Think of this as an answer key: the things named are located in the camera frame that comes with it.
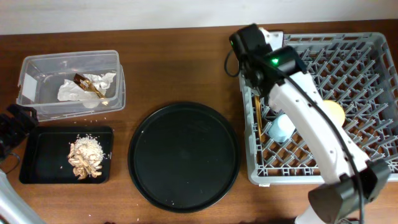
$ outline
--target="wooden surface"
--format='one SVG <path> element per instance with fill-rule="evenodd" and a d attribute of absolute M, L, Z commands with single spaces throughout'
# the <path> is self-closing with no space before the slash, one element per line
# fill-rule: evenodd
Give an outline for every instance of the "wooden surface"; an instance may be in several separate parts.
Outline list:
<path fill-rule="evenodd" d="M 286 33 L 381 32 L 398 64 L 398 21 L 274 24 Z M 15 103 L 24 57 L 29 55 L 117 50 L 126 77 L 126 108 L 115 113 L 46 122 L 42 125 L 109 125 L 114 131 L 110 180 L 101 185 L 22 185 L 19 166 L 8 175 L 16 192 L 48 223 L 240 223 L 295 217 L 308 206 L 315 185 L 261 188 L 248 181 L 244 155 L 244 113 L 237 78 L 227 77 L 223 60 L 228 36 L 238 27 L 124 30 L 67 34 L 0 36 L 0 108 Z M 242 147 L 241 170 L 229 193 L 206 210 L 190 214 L 163 211 L 137 191 L 127 169 L 130 139 L 150 112 L 175 101 L 195 101 L 224 115 Z M 23 155 L 25 142 L 15 151 Z M 7 159 L 5 166 L 13 161 Z M 398 184 L 389 183 L 366 207 L 367 223 L 398 223 Z"/>

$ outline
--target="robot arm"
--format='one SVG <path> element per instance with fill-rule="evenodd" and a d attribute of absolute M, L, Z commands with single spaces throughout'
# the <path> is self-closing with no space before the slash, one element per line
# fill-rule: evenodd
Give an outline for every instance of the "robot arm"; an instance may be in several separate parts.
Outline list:
<path fill-rule="evenodd" d="M 335 125 L 297 52 L 289 46 L 275 49 L 272 37 L 253 24 L 238 30 L 229 41 L 246 83 L 273 110 L 287 114 L 325 180 L 325 185 L 309 192 L 311 206 L 296 218 L 296 224 L 337 223 L 358 209 L 360 200 L 368 203 L 377 197 L 388 180 L 388 166 L 383 160 L 371 162 Z"/>
<path fill-rule="evenodd" d="M 36 110 L 19 105 L 7 108 L 14 117 L 0 114 L 0 162 L 18 146 L 39 124 Z M 18 196 L 0 169 L 0 216 L 8 223 L 44 223 L 23 199 Z"/>

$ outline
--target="black tray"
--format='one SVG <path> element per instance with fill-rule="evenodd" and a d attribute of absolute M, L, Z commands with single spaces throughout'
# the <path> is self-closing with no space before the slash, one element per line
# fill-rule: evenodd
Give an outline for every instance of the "black tray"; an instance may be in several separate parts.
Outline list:
<path fill-rule="evenodd" d="M 69 143 L 76 141 L 77 135 L 91 134 L 105 153 L 101 166 L 102 175 L 78 180 L 73 174 L 73 166 L 68 162 Z M 23 184 L 100 184 L 109 179 L 113 146 L 113 132 L 110 127 L 37 127 L 29 135 L 19 180 Z"/>
<path fill-rule="evenodd" d="M 235 132 L 217 111 L 198 103 L 166 106 L 134 133 L 128 164 L 133 182 L 153 205 L 178 213 L 220 200 L 239 172 Z"/>

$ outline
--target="yellow ball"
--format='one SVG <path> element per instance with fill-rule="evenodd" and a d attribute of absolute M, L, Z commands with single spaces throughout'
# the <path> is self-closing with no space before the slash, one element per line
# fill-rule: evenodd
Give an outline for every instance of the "yellow ball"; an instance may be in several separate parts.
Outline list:
<path fill-rule="evenodd" d="M 344 121 L 346 120 L 346 115 L 344 114 L 344 110 L 340 104 L 333 100 L 323 100 L 323 105 L 325 105 L 325 108 L 331 114 L 332 120 L 336 121 L 340 126 L 343 126 Z"/>

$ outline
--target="gray dish rack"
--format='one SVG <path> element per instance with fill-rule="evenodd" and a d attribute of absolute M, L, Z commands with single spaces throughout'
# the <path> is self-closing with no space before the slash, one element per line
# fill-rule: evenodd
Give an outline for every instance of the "gray dish rack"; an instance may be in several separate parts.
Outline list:
<path fill-rule="evenodd" d="M 380 33 L 287 34 L 325 100 L 346 113 L 343 129 L 371 160 L 384 159 L 398 180 L 398 76 L 386 38 Z M 299 133 L 280 144 L 267 131 L 275 113 L 261 99 L 263 129 L 258 130 L 254 95 L 239 76 L 245 113 L 249 180 L 270 184 L 321 184 L 318 166 Z M 260 142 L 259 132 L 266 141 Z"/>

